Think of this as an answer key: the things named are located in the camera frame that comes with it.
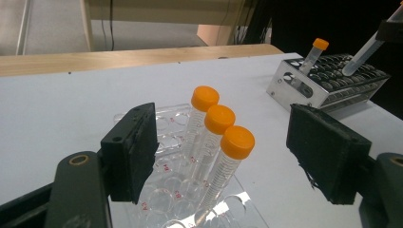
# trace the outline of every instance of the clear plastic plate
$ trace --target clear plastic plate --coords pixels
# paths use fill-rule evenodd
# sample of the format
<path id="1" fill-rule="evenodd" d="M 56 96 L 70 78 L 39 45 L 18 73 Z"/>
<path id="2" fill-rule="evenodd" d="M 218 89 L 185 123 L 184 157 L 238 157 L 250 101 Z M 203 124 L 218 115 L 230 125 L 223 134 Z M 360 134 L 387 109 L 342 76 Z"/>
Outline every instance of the clear plastic plate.
<path id="1" fill-rule="evenodd" d="M 131 227 L 196 227 L 194 214 L 208 186 L 185 180 L 178 172 L 190 110 L 189 104 L 156 109 L 160 147 L 154 171 L 144 185 L 139 203 L 125 204 Z M 115 115 L 115 123 L 123 116 Z M 262 228 L 268 225 L 234 176 L 201 227 Z"/>

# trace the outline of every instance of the test tube rack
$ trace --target test tube rack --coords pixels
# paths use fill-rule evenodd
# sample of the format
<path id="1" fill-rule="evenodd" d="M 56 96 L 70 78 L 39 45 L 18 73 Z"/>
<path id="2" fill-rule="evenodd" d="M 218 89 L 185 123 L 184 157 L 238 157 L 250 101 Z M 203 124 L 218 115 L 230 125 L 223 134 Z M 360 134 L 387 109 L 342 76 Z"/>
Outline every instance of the test tube rack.
<path id="1" fill-rule="evenodd" d="M 367 102 L 391 75 L 364 64 L 352 76 L 344 76 L 341 70 L 352 58 L 349 54 L 321 56 L 307 75 L 299 71 L 304 58 L 282 60 L 266 91 L 289 112 L 291 104 L 330 112 Z"/>

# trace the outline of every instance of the black cable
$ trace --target black cable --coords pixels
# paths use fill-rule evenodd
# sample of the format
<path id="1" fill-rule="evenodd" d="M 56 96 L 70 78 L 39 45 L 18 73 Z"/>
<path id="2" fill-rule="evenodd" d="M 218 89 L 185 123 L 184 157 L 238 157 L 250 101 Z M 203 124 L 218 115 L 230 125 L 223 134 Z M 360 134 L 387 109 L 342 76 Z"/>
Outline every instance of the black cable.
<path id="1" fill-rule="evenodd" d="M 109 26 L 110 26 L 110 36 L 112 37 L 112 48 L 110 50 L 113 50 L 115 48 L 115 39 L 113 38 L 113 0 L 110 0 L 110 6 L 109 6 L 110 12 L 109 12 Z"/>
<path id="2" fill-rule="evenodd" d="M 262 33 L 268 27 L 273 14 L 272 7 L 273 1 L 258 0 L 245 38 L 242 41 L 243 44 L 258 44 L 261 42 Z"/>
<path id="3" fill-rule="evenodd" d="M 251 14 L 250 12 L 252 11 L 252 7 L 255 7 L 255 6 L 256 6 L 255 1 L 252 1 L 251 6 L 248 10 L 248 13 L 246 14 L 245 22 L 243 23 L 242 36 L 238 40 L 239 44 L 242 44 L 243 39 L 245 39 L 246 31 L 248 30 L 248 28 L 246 27 L 246 23 L 248 22 L 249 14 Z"/>
<path id="4" fill-rule="evenodd" d="M 317 185 L 317 182 L 315 181 L 315 179 L 311 176 L 311 174 L 308 173 L 308 171 L 306 171 L 301 164 L 299 165 L 303 171 L 305 172 L 306 178 L 308 179 L 308 181 L 311 183 L 311 187 L 312 189 L 315 190 L 315 188 L 319 188 L 319 185 Z"/>
<path id="5" fill-rule="evenodd" d="M 235 33 L 234 33 L 234 35 L 232 36 L 232 42 L 234 43 L 234 45 L 237 45 L 237 44 L 238 44 L 237 39 L 238 39 L 238 38 L 236 38 L 236 35 L 235 35 Z"/>
<path id="6" fill-rule="evenodd" d="M 224 18 L 222 19 L 222 21 L 221 21 L 221 23 L 220 23 L 219 32 L 217 33 L 216 45 L 217 45 L 217 42 L 219 41 L 219 37 L 220 37 L 220 32 L 221 32 L 222 24 L 224 24 L 224 21 L 225 21 L 225 19 L 226 19 L 227 16 L 228 16 L 228 11 L 229 11 L 230 3 L 231 3 L 231 0 L 228 0 L 227 9 L 226 9 L 226 12 L 225 12 L 225 16 L 224 16 Z"/>
<path id="7" fill-rule="evenodd" d="M 263 43 L 265 42 L 265 40 L 266 40 L 267 30 L 268 30 L 268 28 L 266 27 L 266 28 L 264 28 L 263 31 L 261 32 L 261 35 L 260 35 L 260 43 L 261 43 L 261 44 L 263 44 Z"/>
<path id="8" fill-rule="evenodd" d="M 236 45 L 238 45 L 240 43 L 240 29 L 241 26 L 237 27 L 237 42 L 235 43 Z"/>
<path id="9" fill-rule="evenodd" d="M 104 1 L 99 0 L 100 6 L 101 6 L 101 25 L 102 25 L 102 32 L 104 34 L 104 45 L 105 45 L 105 50 L 107 50 L 107 44 L 106 44 L 106 33 L 105 33 L 105 27 L 104 27 Z"/>

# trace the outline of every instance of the orange screw cap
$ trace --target orange screw cap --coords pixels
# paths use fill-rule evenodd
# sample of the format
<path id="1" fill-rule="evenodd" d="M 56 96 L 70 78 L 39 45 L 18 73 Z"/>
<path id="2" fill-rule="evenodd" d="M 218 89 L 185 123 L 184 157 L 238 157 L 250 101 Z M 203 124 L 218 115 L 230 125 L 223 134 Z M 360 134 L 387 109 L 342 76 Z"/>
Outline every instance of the orange screw cap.
<path id="1" fill-rule="evenodd" d="M 221 150 L 230 158 L 244 160 L 255 146 L 255 137 L 242 126 L 230 126 L 221 139 Z"/>
<path id="2" fill-rule="evenodd" d="M 219 103 L 220 95 L 216 89 L 201 85 L 195 88 L 191 103 L 199 111 L 206 112 L 212 105 Z"/>
<path id="3" fill-rule="evenodd" d="M 328 46 L 329 46 L 329 42 L 327 42 L 325 40 L 322 40 L 320 38 L 316 38 L 316 40 L 314 41 L 314 47 L 315 48 L 325 50 L 325 49 L 327 49 Z"/>
<path id="4" fill-rule="evenodd" d="M 223 135 L 234 122 L 235 113 L 229 107 L 219 104 L 208 108 L 204 118 L 205 127 L 216 135 Z"/>

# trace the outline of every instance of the centrifuge tube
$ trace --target centrifuge tube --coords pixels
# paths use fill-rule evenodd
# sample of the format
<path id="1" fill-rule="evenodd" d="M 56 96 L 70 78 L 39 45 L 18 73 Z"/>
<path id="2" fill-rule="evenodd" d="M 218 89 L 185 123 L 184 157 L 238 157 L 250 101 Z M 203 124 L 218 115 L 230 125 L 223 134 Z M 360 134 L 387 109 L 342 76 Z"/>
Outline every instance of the centrifuge tube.
<path id="1" fill-rule="evenodd" d="M 204 118 L 205 129 L 201 133 L 201 141 L 190 154 L 189 178 L 206 181 L 206 176 L 213 165 L 220 149 L 220 141 L 225 130 L 234 125 L 235 113 L 224 105 L 211 106 Z"/>
<path id="2" fill-rule="evenodd" d="M 322 53 L 323 50 L 325 50 L 329 46 L 329 43 L 325 40 L 322 40 L 320 38 L 316 38 L 316 40 L 313 43 L 313 47 L 309 54 L 306 56 L 305 61 L 302 63 L 302 65 L 299 67 L 299 70 L 307 75 L 311 68 L 314 66 L 315 62 L 319 58 L 320 54 Z"/>
<path id="3" fill-rule="evenodd" d="M 189 153 L 193 144 L 199 139 L 201 131 L 204 128 L 203 122 L 205 114 L 210 106 L 216 105 L 219 102 L 219 99 L 219 93 L 212 87 L 202 85 L 195 88 L 191 100 L 193 109 L 189 114 L 189 122 L 184 135 L 184 142 L 181 147 L 181 153 L 183 156 L 182 162 L 184 162 L 181 166 L 187 166 Z"/>
<path id="4" fill-rule="evenodd" d="M 246 128 L 230 126 L 225 130 L 221 139 L 221 150 L 208 177 L 210 185 L 196 210 L 197 227 L 203 225 L 240 162 L 249 156 L 254 146 L 255 138 Z"/>

